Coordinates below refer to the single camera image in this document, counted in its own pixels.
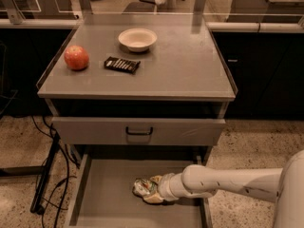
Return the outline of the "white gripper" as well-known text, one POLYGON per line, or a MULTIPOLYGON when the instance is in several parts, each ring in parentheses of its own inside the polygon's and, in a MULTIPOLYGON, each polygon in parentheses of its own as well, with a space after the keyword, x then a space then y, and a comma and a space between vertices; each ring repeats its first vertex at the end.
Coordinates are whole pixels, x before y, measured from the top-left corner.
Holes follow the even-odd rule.
POLYGON ((164 200, 173 201, 179 198, 185 198, 187 190, 182 181, 181 174, 157 175, 150 178, 153 182, 158 183, 158 192, 143 197, 143 200, 149 204, 161 204, 164 200))

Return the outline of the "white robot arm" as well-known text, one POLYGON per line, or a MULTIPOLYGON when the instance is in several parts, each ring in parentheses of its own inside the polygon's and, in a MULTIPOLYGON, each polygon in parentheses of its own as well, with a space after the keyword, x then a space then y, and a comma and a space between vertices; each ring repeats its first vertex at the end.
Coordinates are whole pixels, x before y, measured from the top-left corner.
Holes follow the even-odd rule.
POLYGON ((304 228, 304 151, 282 168, 216 170, 192 164, 179 174, 143 180, 139 193, 148 203, 162 203, 208 198, 218 190, 272 202, 273 228, 304 228))

